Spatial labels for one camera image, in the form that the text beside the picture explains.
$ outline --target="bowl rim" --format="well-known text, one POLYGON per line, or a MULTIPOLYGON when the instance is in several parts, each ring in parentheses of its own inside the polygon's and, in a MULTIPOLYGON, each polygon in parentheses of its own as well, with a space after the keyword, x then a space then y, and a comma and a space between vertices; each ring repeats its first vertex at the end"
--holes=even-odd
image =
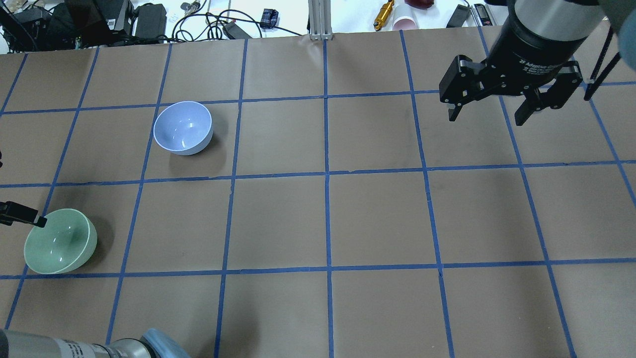
POLYGON ((162 147, 163 149, 172 152, 172 153, 180 153, 180 152, 186 152, 188 150, 192 150, 192 148, 196 147, 197 145, 203 143, 208 135, 210 134, 210 132, 212 131, 212 114, 210 113, 210 110, 207 109, 206 106, 204 106, 202 103, 196 102, 196 101, 180 101, 177 103, 173 103, 170 106, 166 107, 163 111, 161 111, 161 113, 159 113, 159 115, 157 116, 155 123, 153 124, 153 139, 155 139, 155 143, 157 143, 157 145, 159 145, 159 147, 162 147), (199 106, 205 108, 205 111, 207 112, 207 117, 209 118, 209 126, 207 129, 207 134, 199 141, 197 142, 197 144, 193 145, 190 148, 184 148, 184 149, 170 149, 170 148, 166 148, 163 144, 161 144, 158 140, 157 140, 157 136, 156 136, 156 127, 157 127, 157 123, 159 123, 159 118, 163 115, 163 113, 167 110, 169 110, 170 108, 172 108, 173 106, 177 106, 178 104, 184 104, 184 103, 196 103, 199 106))
POLYGON ((31 238, 31 233, 33 233, 33 230, 35 229, 35 227, 33 227, 31 229, 31 231, 29 231, 29 234, 27 235, 27 239, 26 241, 24 241, 24 261, 27 264, 27 266, 33 270, 33 272, 35 273, 39 273, 41 275, 54 275, 56 273, 60 273, 63 272, 65 269, 71 267, 73 264, 75 264, 75 262, 77 262, 77 260, 80 259, 80 257, 82 256, 82 254, 84 254, 84 251, 86 251, 86 248, 88 247, 88 242, 90 241, 90 221, 88 221, 88 217, 86 215, 84 215, 84 213, 82 213, 79 210, 75 210, 73 208, 62 208, 62 209, 58 209, 55 211, 51 211, 50 213, 46 214, 44 217, 46 218, 47 216, 51 215, 52 213, 57 213, 59 211, 73 211, 75 213, 78 213, 80 215, 80 217, 82 217, 84 219, 84 223, 86 224, 86 226, 88 227, 88 237, 86 238, 85 242, 84 242, 84 247, 82 248, 81 253, 75 258, 75 260, 71 261, 70 264, 64 266, 63 268, 57 270, 57 271, 52 271, 52 272, 40 272, 38 270, 33 269, 33 267, 29 264, 29 261, 27 260, 27 243, 29 242, 29 238, 31 238))

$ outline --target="green bowl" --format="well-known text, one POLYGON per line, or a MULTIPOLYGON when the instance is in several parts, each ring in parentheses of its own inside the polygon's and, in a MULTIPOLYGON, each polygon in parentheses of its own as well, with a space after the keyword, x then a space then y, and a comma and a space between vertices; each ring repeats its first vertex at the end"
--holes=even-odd
POLYGON ((24 244, 24 261, 37 273, 72 271, 95 252, 95 226, 75 209, 55 210, 45 216, 44 227, 33 227, 24 244))

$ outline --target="white cup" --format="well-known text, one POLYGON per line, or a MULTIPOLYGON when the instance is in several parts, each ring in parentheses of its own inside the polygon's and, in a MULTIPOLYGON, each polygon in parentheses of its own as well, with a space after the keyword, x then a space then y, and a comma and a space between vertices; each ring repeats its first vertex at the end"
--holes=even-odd
POLYGON ((415 30, 418 29, 415 21, 413 8, 407 4, 400 4, 393 8, 393 29, 394 30, 415 30))

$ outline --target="yellow tool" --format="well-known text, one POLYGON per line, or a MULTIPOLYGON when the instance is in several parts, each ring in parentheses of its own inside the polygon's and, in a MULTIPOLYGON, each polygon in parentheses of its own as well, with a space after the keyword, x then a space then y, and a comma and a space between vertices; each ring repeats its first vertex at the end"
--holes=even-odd
POLYGON ((382 5, 382 8, 380 8, 380 12, 373 23, 373 28, 376 31, 379 31, 382 27, 384 27, 384 24, 386 24, 389 16, 391 16, 391 12, 393 11, 394 3, 395 0, 389 0, 386 4, 382 5))

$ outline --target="red object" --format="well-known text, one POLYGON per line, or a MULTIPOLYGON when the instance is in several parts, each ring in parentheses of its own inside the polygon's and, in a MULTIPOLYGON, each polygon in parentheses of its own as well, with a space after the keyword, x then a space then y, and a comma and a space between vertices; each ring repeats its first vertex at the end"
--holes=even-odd
POLYGON ((426 10, 433 6, 435 0, 404 0, 404 2, 414 8, 426 10))

